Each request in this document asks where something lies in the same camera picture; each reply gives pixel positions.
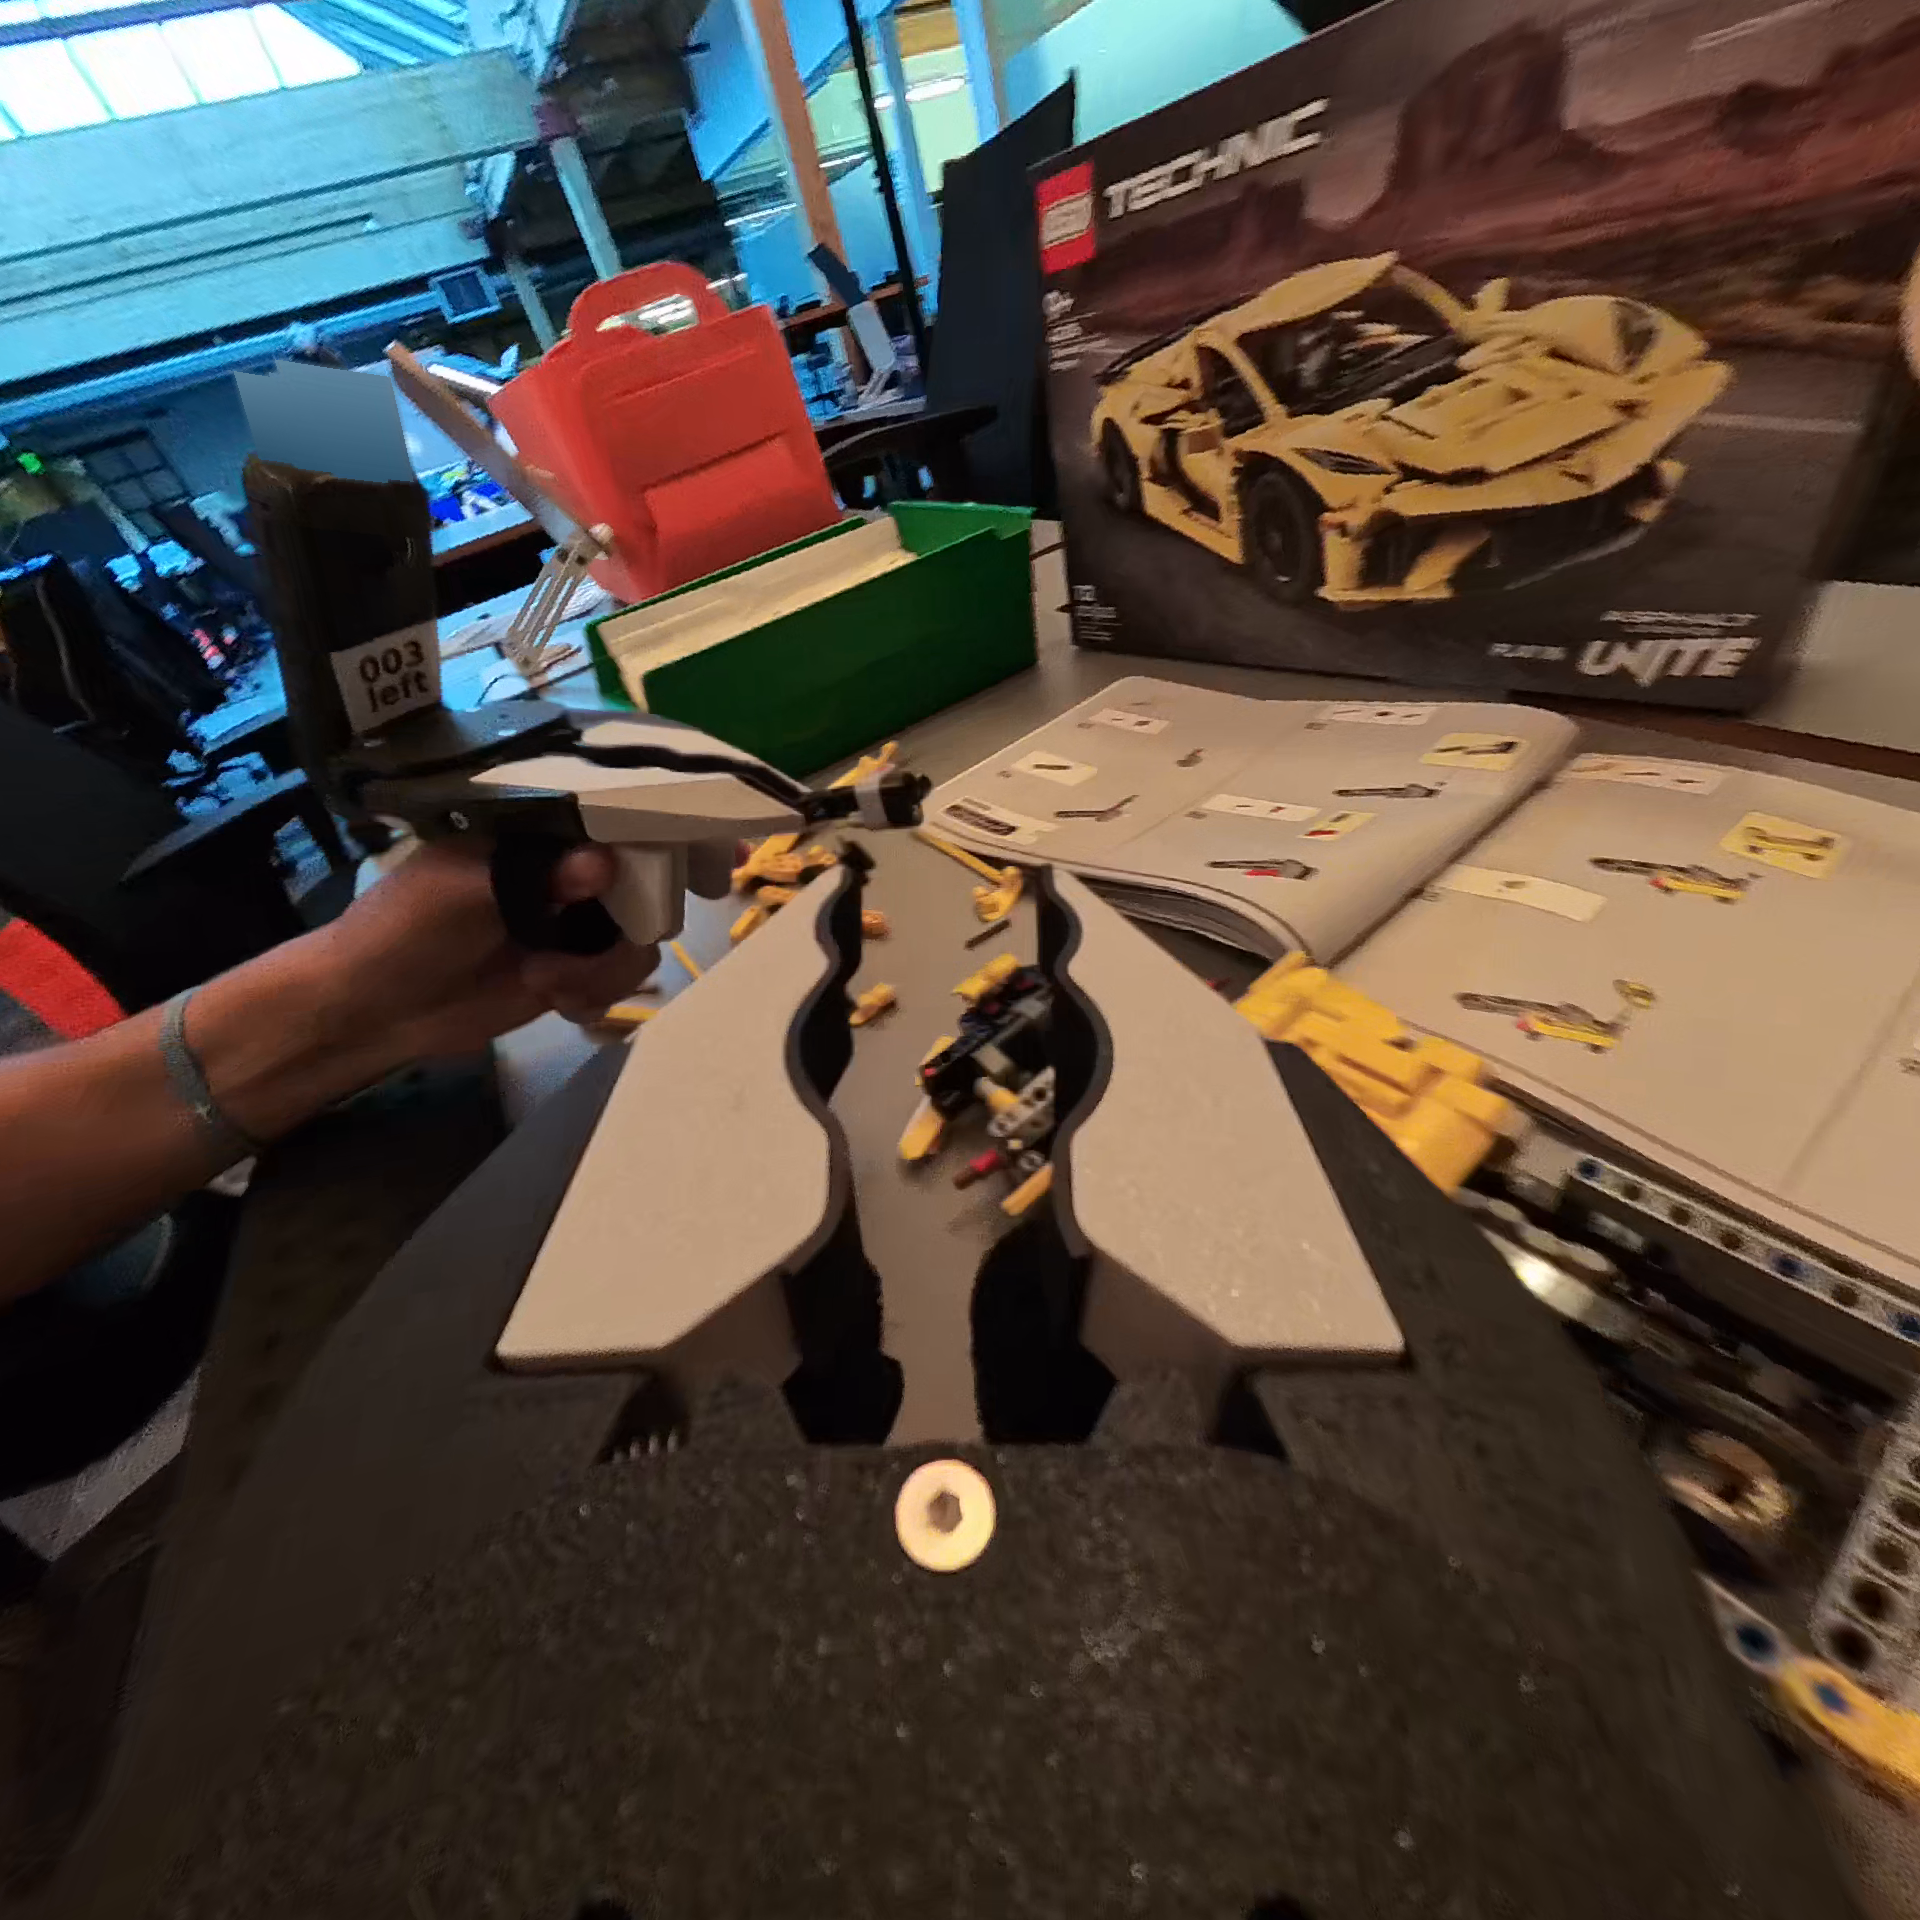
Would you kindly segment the person's left hand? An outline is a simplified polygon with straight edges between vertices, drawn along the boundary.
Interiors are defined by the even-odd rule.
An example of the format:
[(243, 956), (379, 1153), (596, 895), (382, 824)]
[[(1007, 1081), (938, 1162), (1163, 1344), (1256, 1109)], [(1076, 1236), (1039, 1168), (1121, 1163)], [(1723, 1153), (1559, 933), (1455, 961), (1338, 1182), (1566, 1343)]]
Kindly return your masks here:
[(332, 927), (350, 1003), (400, 1064), (452, 1057), (555, 1015), (599, 1022), (637, 995), (660, 950), (617, 937), (592, 956), (518, 944), (493, 897), (489, 857), (430, 842)]

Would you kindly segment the document holder stand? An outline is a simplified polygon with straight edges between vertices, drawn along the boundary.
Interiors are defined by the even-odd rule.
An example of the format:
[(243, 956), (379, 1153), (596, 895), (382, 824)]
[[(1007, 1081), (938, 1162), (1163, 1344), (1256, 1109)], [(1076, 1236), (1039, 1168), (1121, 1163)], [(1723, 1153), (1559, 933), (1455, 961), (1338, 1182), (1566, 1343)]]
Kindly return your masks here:
[(539, 692), (584, 670), (581, 641), (561, 638), (574, 602), (592, 586), (592, 570), (614, 555), (611, 526), (568, 515), (547, 482), (539, 482), (493, 432), (474, 406), (480, 387), (460, 374), (443, 376), (400, 344), (387, 348), (395, 392), (407, 397), (463, 456), (488, 472), (549, 535), (549, 554), (511, 619), (484, 619), (454, 641), (454, 656), (493, 646)]

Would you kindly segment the red storage bin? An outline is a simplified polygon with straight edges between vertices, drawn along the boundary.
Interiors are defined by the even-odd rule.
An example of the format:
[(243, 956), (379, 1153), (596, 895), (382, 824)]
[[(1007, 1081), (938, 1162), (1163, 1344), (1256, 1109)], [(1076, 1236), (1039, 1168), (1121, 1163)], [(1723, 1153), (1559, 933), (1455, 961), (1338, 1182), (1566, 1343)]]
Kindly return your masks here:
[(681, 263), (590, 286), (489, 406), (541, 498), (601, 543), (590, 575), (624, 609), (842, 518), (781, 326)]

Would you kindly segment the orange traffic cone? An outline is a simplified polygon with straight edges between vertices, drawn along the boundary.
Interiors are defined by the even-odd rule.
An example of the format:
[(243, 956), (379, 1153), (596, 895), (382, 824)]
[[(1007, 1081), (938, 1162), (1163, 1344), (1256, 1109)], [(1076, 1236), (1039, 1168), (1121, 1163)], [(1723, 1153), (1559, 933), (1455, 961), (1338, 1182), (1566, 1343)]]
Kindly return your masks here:
[(95, 1037), (125, 1022), (121, 1006), (39, 927), (3, 916), (3, 1054)]

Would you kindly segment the person's left forearm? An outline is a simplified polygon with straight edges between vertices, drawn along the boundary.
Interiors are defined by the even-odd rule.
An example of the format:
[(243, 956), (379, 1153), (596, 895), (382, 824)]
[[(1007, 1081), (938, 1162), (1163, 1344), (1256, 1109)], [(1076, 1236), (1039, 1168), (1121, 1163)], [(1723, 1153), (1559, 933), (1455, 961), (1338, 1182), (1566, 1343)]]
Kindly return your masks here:
[[(332, 927), (203, 982), (187, 1012), (212, 1091), (261, 1148), (392, 1067), (350, 1003)], [(221, 1174), (162, 1081), (158, 1011), (4, 1059), (4, 1301), (59, 1281)]]

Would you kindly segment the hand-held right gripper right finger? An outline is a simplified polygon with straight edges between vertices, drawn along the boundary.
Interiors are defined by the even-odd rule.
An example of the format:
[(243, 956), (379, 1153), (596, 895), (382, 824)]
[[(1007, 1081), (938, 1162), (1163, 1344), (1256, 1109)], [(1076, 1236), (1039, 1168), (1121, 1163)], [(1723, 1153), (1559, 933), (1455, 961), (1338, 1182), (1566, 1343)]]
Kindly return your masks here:
[(1260, 1033), (1078, 876), (1039, 887), (1053, 1209), (1102, 1364), (1393, 1364), (1404, 1335)]

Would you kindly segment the partly built yellow toy car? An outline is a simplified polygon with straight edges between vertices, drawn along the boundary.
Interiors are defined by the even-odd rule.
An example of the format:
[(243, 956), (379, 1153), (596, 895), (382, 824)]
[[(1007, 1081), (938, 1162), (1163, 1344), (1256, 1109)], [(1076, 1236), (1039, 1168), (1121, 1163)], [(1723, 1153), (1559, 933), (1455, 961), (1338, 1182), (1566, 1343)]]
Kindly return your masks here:
[[(996, 956), (958, 990), (963, 1034), (921, 1061), (926, 1091), (900, 1137), (903, 1162), (926, 1162), (951, 1111), (982, 1109), (989, 1138), (956, 1174), (993, 1171), (1016, 1183), (1006, 1236), (971, 1301), (973, 1380), (989, 1442), (1068, 1444), (1104, 1410), (1113, 1363), (1083, 1337), (1088, 1281), (1059, 1247), (1053, 1142), (1061, 1103), (1053, 990), (1036, 970)], [(1645, 1475), (1658, 1479), (1666, 1522), (1690, 1540), (1706, 1606), (1729, 1659), (1770, 1694), (1770, 1714), (1849, 1773), (1858, 1791), (1915, 1819), (1915, 1221), (1893, 1266), (1849, 1259), (1864, 1236), (1811, 1236), (1816, 1221), (1787, 1200), (1770, 1213), (1684, 1186), (1679, 1172), (1621, 1156), (1617, 1144), (1524, 1118), (1469, 1051), (1415, 1037), (1344, 981), (1287, 956), (1249, 982), (1236, 1012), (1265, 1042), (1304, 1054), (1385, 1138), (1484, 1236), (1515, 1284), (1563, 1326), (1563, 1344), (1597, 1364), (1594, 1393), (1619, 1415)], [(1594, 1599), (1602, 1575), (1628, 1626), (1650, 1602), (1624, 1599), (1613, 1519), (1587, 1524), (1574, 1494), (1594, 1466), (1574, 1445), (1553, 1380), (1540, 1392), (1457, 1387), (1447, 1415), (1399, 1398), (1356, 1398), (1387, 1374), (1359, 1372), (1331, 1404), (1282, 1379), (1274, 1400), (1253, 1392), (1251, 1363), (1220, 1400), (1220, 1438), (1236, 1421), (1319, 1475), (1353, 1469), (1376, 1508), (1432, 1519), (1465, 1549), (1475, 1496), (1493, 1535), (1475, 1549), (1545, 1622), (1550, 1599)], [(1539, 1444), (1493, 1439), (1491, 1463), (1469, 1466), (1479, 1415), (1522, 1415)]]

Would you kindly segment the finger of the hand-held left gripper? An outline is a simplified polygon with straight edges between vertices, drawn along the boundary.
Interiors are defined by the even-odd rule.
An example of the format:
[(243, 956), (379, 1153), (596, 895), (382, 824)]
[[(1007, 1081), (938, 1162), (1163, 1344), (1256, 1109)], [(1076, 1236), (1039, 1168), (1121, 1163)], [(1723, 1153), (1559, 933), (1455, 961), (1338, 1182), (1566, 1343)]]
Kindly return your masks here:
[(469, 776), (488, 798), (563, 795), (590, 841), (610, 848), (669, 848), (798, 833), (816, 799), (777, 771), (729, 754), (688, 751), (572, 751), (511, 759)]
[(812, 788), (765, 759), (698, 727), (651, 714), (576, 714), (574, 758), (617, 776), (729, 777), (793, 813), (812, 811)]

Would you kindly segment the pile of loose building pieces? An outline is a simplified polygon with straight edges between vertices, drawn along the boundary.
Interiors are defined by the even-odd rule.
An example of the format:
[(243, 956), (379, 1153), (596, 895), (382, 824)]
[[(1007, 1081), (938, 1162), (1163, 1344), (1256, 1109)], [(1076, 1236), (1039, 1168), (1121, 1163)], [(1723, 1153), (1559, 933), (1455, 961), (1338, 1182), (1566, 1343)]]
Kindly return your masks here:
[[(728, 929), (728, 950), (732, 951), (745, 942), (785, 904), (798, 900), (804, 886), (837, 865), (841, 857), (824, 841), (806, 841), (798, 832), (755, 841), (737, 858), (729, 875), (724, 904), (732, 904), (737, 916)], [(611, 1003), (594, 1022), (587, 1022), (584, 1033), (599, 1042), (628, 1037), (645, 1022), (655, 1022), (669, 998), (705, 979), (723, 958), (720, 950), (706, 951), (695, 947), (688, 951), (681, 942), (670, 942), (667, 954), (667, 982), (660, 982), (660, 979), (645, 981), (631, 996)]]

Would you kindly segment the green storage bin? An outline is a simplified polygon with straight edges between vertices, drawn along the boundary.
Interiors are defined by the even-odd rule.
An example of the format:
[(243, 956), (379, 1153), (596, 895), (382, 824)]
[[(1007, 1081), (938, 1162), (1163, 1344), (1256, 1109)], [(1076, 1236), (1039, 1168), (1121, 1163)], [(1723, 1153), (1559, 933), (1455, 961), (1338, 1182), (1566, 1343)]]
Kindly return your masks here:
[(587, 624), (601, 695), (802, 777), (1034, 666), (1031, 514), (903, 501)]

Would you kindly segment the grey desk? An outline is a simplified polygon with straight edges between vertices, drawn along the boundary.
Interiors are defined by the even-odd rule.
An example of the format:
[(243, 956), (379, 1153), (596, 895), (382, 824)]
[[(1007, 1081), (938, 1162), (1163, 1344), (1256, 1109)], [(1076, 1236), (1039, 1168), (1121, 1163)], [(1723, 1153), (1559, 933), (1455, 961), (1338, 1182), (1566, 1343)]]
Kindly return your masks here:
[[(1057, 609), (1067, 598), (1064, 559), (1059, 550), (1059, 526), (1054, 522), (1036, 522), (1031, 535), (1031, 570), (1034, 570), (1034, 611), (1039, 621), (1039, 670), (996, 686), (987, 695), (963, 702), (952, 712), (907, 730), (907, 745), (920, 743), (928, 764), (947, 773), (958, 769), (963, 759), (971, 759), (989, 745), (989, 736), (1002, 733), (1021, 733), (1036, 720), (1046, 710), (1061, 700), (1073, 700), (1102, 685), (1125, 666), (1141, 662), (1102, 662), (1080, 657), (1067, 641), (1067, 613)], [(893, 979), (903, 987), (905, 1011), (889, 1015), (860, 1040), (854, 1037), (854, 1059), (847, 1082), (834, 1095), (835, 1113), (842, 1118), (851, 1142), (851, 1168), (858, 1197), (862, 1201), (865, 1246), (875, 1253), (880, 1273), (884, 1331), (888, 1352), (903, 1364), (903, 1404), (889, 1430), (889, 1442), (899, 1444), (938, 1444), (938, 1442), (973, 1442), (978, 1439), (978, 1415), (973, 1410), (973, 1374), (968, 1355), (968, 1290), (975, 1260), (998, 1236), (998, 1215), (981, 1188), (973, 1195), (949, 1192), (943, 1172), (913, 1171), (897, 1163), (894, 1137), (911, 1104), (905, 1074), (911, 1057), (917, 1057), (921, 1043), (943, 1022), (938, 1020), (938, 990), (951, 974), (964, 971), (963, 961), (975, 963), (993, 942), (978, 947), (973, 954), (963, 954), (963, 919), (967, 911), (958, 892), (958, 875), (932, 851), (900, 851), (899, 865), (885, 865), (880, 875), (879, 904), (897, 916), (893, 944), (880, 942), (875, 950), (877, 958), (856, 977), (856, 985), (865, 987), (870, 979)], [(561, 1135), (554, 1135), (554, 1146), (574, 1144), (583, 1127), (572, 1126), (577, 1118), (584, 1126), (587, 1091), (596, 1095), (610, 1084), (610, 1069), (602, 1061), (581, 1067), (563, 1084), (563, 1069), (572, 1069), (584, 1059), (584, 1042), (574, 1043), (557, 1034), (554, 1022), (545, 1022), (530, 1034), (514, 1037), (505, 1046), (505, 1064), (501, 1067), (504, 1111), (514, 1116), (514, 1133), (505, 1144), (520, 1148), (538, 1135), (545, 1153), (547, 1137), (554, 1133), (547, 1120), (565, 1118)], [(313, 1218), (321, 1226), (332, 1224), (332, 1200), (321, 1197), (321, 1178), (341, 1179), (347, 1172), (359, 1172), (366, 1163), (372, 1165), (372, 1146), (366, 1151), (355, 1144), (347, 1148), (341, 1138), (323, 1133), (323, 1144), (300, 1148), (304, 1162), (296, 1156), (283, 1182), (275, 1172), (261, 1206), (267, 1206), (267, 1226), (258, 1231), (249, 1224), (243, 1231), (243, 1251), (267, 1259), (283, 1246), (292, 1247), (294, 1200), (312, 1197), (321, 1209)], [(369, 1241), (364, 1251), (347, 1251), (341, 1242), (338, 1277), (334, 1268), (313, 1266), (313, 1301), (312, 1311), (300, 1296), (297, 1332), (287, 1335), (284, 1352), (275, 1352), (275, 1364), (300, 1360), (300, 1377), (287, 1372), (287, 1397), (275, 1404), (275, 1423), (270, 1432), (261, 1428), (267, 1439), (261, 1445), (273, 1452), (287, 1434), (297, 1439), (313, 1425), (306, 1418), (309, 1406), (318, 1408), (326, 1400), (326, 1421), (313, 1428), (317, 1444), (327, 1442), (338, 1428), (344, 1442), (357, 1445), (362, 1428), (357, 1425), (364, 1387), (383, 1382), (390, 1374), (389, 1352), (400, 1357), (400, 1335), (439, 1335), (439, 1323), (431, 1326), (434, 1301), (443, 1300), (441, 1281), (427, 1285), (419, 1278), (416, 1290), (413, 1268), (407, 1268), (400, 1278), (389, 1285), (387, 1277), (372, 1277), (372, 1253), (395, 1251), (397, 1224), (392, 1229), (382, 1223), (379, 1236)], [(1915, 1873), (1915, 1815), (1890, 1812), (1872, 1803), (1866, 1788), (1842, 1783), (1838, 1771), (1813, 1771), (1821, 1775), (1816, 1801), (1823, 1808), (1823, 1819), (1832, 1823), (1837, 1847), (1848, 1857), (1849, 1873), (1858, 1887), (1858, 1898), (1871, 1916), (1915, 1916), (1915, 1882), (1902, 1884), (1902, 1875)]]

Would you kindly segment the open instruction booklet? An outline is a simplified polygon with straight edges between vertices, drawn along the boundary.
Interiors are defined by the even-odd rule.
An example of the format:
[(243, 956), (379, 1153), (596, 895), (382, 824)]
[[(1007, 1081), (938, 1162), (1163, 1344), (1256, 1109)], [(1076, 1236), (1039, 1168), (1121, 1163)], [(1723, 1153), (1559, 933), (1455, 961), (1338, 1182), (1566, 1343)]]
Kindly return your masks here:
[(1126, 679), (932, 837), (1304, 956), (1640, 1182), (1915, 1285), (1915, 811), (1585, 751), (1551, 712)]

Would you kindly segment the yellow piece with long rod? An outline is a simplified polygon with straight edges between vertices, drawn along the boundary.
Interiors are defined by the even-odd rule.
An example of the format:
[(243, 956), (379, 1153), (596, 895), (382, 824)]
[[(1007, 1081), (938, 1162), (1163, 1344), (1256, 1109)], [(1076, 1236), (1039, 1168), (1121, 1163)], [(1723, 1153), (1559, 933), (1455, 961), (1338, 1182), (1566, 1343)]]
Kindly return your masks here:
[(1021, 865), (989, 862), (924, 828), (917, 830), (917, 839), (975, 876), (971, 900), (978, 921), (991, 927), (1011, 918), (1024, 897)]

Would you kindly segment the toy car box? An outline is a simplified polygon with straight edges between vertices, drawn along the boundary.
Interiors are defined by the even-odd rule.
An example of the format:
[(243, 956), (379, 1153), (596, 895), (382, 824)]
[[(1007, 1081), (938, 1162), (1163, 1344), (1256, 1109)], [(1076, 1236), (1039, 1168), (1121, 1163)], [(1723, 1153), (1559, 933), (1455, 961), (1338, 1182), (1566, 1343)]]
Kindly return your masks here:
[(1918, 9), (1378, 4), (1029, 195), (1080, 649), (1748, 712), (1876, 464)]

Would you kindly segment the blue wristband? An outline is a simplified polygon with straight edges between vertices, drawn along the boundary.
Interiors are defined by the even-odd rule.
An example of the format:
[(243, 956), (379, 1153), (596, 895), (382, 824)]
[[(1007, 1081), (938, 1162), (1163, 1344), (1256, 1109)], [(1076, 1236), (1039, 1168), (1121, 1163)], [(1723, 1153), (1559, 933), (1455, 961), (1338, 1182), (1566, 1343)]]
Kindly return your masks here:
[(263, 1148), (232, 1124), (210, 1086), (201, 1055), (187, 1034), (195, 998), (196, 990), (183, 990), (158, 1011), (158, 1067), (196, 1148), (205, 1151), (219, 1171), (230, 1171), (254, 1162)]

